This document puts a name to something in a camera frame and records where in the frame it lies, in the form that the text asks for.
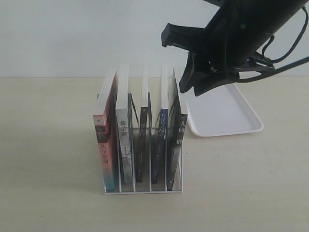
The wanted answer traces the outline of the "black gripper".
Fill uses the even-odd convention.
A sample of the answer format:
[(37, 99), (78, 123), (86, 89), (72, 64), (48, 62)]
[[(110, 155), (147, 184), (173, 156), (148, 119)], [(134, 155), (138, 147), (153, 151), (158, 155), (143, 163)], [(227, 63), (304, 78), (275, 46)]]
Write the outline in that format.
[(188, 51), (188, 58), (179, 82), (180, 92), (186, 93), (194, 86), (196, 97), (215, 88), (229, 85), (240, 79), (241, 72), (265, 73), (274, 66), (255, 52), (240, 64), (227, 61), (224, 45), (216, 48), (206, 43), (203, 28), (167, 24), (161, 34), (163, 47), (174, 46)]

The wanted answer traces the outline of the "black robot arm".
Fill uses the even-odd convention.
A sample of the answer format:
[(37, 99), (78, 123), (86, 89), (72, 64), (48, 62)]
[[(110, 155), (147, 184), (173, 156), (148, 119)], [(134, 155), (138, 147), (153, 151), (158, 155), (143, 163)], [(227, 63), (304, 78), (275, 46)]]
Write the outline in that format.
[(259, 81), (308, 62), (303, 58), (280, 68), (265, 51), (275, 33), (298, 11), (304, 0), (214, 0), (218, 11), (203, 28), (168, 23), (161, 34), (164, 47), (188, 51), (179, 82), (181, 93), (200, 96), (214, 88)]

